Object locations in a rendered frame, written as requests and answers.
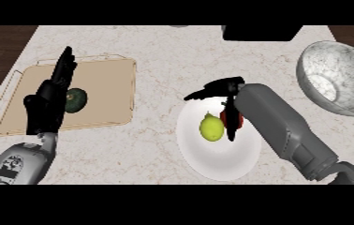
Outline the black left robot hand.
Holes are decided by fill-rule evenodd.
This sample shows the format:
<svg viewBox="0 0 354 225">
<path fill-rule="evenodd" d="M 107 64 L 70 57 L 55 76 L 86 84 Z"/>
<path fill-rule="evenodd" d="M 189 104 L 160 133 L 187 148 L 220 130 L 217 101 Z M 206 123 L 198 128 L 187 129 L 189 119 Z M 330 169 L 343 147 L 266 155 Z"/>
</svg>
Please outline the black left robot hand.
<svg viewBox="0 0 354 225">
<path fill-rule="evenodd" d="M 24 98 L 29 135 L 45 132 L 58 133 L 66 114 L 67 92 L 77 66 L 73 48 L 67 47 L 55 64 L 52 78 L 40 84 L 36 94 Z"/>
</svg>

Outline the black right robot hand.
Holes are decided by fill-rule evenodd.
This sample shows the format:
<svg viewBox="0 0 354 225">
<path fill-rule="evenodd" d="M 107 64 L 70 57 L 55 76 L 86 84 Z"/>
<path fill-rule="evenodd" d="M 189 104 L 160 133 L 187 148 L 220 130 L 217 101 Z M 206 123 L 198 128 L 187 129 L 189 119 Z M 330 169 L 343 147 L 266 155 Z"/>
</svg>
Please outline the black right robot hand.
<svg viewBox="0 0 354 225">
<path fill-rule="evenodd" d="M 225 97 L 228 99 L 225 104 L 225 110 L 228 115 L 228 136 L 229 140 L 234 141 L 238 131 L 238 113 L 240 110 L 235 108 L 235 96 L 240 92 L 240 85 L 246 83 L 243 77 L 231 77 L 216 80 L 206 84 L 204 89 L 191 93 L 185 100 Z"/>
</svg>

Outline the yellow-green pear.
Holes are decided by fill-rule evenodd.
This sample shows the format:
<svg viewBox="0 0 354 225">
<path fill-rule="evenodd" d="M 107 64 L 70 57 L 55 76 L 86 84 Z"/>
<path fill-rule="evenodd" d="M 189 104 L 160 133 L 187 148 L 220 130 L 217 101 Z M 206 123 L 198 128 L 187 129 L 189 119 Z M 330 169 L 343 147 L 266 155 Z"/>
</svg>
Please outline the yellow-green pear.
<svg viewBox="0 0 354 225">
<path fill-rule="evenodd" d="M 210 112 L 201 121 L 200 132 L 204 139 L 210 142 L 217 142 L 225 135 L 225 123 Z"/>
</svg>

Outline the white plate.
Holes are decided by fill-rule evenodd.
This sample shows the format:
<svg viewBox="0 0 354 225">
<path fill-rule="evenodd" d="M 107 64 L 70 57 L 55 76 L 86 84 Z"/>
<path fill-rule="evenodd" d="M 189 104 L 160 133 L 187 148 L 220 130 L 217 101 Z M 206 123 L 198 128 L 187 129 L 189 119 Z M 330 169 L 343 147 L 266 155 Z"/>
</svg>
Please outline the white plate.
<svg viewBox="0 0 354 225">
<path fill-rule="evenodd" d="M 250 173 L 259 161 L 263 141 L 248 120 L 244 120 L 234 141 L 228 135 L 217 142 L 210 142 L 203 137 L 200 124 L 207 113 L 220 115 L 225 101 L 222 97 L 189 100 L 176 128 L 178 144 L 189 166 L 216 181 L 232 181 Z"/>
</svg>

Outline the white marble bowl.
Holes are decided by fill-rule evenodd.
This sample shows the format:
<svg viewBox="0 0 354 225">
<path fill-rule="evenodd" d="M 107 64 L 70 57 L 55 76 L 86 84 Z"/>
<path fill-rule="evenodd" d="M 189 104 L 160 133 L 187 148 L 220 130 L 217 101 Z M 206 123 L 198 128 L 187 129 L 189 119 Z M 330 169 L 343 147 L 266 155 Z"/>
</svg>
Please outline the white marble bowl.
<svg viewBox="0 0 354 225">
<path fill-rule="evenodd" d="M 310 44 L 297 78 L 309 99 L 330 112 L 354 117 L 354 47 L 330 40 Z"/>
</svg>

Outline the dark green avocado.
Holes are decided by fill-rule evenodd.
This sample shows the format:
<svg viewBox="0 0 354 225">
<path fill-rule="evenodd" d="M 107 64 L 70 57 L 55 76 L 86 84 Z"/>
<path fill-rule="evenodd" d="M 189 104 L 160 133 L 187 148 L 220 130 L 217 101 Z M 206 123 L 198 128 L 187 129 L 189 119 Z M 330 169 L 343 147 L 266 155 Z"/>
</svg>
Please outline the dark green avocado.
<svg viewBox="0 0 354 225">
<path fill-rule="evenodd" d="M 80 88 L 73 88 L 67 92 L 66 112 L 77 113 L 86 106 L 88 93 Z"/>
</svg>

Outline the red fruit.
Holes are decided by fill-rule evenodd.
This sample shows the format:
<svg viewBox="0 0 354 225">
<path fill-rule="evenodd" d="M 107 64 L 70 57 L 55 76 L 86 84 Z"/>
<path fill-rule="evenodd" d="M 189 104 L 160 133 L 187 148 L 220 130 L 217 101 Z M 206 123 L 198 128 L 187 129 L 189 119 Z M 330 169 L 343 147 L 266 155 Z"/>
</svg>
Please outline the red fruit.
<svg viewBox="0 0 354 225">
<path fill-rule="evenodd" d="M 223 124 L 225 124 L 225 128 L 228 128 L 228 115 L 226 115 L 226 110 L 220 113 L 220 119 L 223 121 Z M 243 116 L 243 113 L 240 112 L 238 113 L 238 128 L 237 129 L 241 129 L 244 126 L 244 116 Z"/>
</svg>

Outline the beige tray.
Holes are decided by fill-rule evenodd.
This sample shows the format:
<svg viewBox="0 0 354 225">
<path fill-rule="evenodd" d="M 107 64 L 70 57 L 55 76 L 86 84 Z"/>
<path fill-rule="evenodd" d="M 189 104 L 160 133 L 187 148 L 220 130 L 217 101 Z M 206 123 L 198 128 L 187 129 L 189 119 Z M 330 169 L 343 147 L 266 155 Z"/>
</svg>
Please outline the beige tray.
<svg viewBox="0 0 354 225">
<path fill-rule="evenodd" d="M 11 75 L 2 99 L 0 136 L 27 134 L 24 97 L 35 94 L 52 77 L 57 61 L 39 61 L 36 66 Z M 80 57 L 71 83 L 88 93 L 88 104 L 77 113 L 67 113 L 61 131 L 125 125 L 133 118 L 136 61 L 120 55 Z"/>
</svg>

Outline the black appliance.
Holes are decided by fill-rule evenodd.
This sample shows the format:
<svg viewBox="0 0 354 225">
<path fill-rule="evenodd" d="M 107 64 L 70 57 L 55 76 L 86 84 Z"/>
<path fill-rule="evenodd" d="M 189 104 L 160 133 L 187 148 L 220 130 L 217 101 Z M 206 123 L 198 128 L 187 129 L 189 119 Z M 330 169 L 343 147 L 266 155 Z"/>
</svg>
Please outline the black appliance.
<svg viewBox="0 0 354 225">
<path fill-rule="evenodd" d="M 223 39 L 228 41 L 291 41 L 302 25 L 223 25 Z"/>
</svg>

